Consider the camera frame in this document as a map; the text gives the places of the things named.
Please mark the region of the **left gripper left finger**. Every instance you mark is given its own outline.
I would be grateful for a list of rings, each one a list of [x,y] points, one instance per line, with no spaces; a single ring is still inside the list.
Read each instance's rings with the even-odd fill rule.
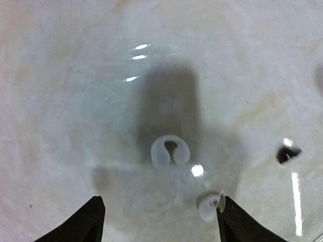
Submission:
[[[102,241],[105,205],[101,196],[94,196],[63,224],[37,239],[38,242]]]

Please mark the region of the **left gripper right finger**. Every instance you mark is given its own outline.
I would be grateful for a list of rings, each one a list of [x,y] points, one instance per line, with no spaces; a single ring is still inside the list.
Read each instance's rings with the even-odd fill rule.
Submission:
[[[286,242],[250,216],[229,196],[220,195],[217,218],[221,241]]]

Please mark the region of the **white earbud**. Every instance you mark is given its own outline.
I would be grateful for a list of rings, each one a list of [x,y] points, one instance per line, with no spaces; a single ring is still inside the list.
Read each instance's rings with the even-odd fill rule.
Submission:
[[[175,145],[173,151],[166,148],[166,143]],[[176,135],[162,135],[152,144],[150,149],[151,161],[154,167],[166,167],[173,159],[177,165],[186,165],[191,157],[187,143]]]
[[[211,223],[217,217],[217,210],[223,213],[226,206],[225,195],[218,191],[208,191],[196,199],[196,207],[201,219]]]

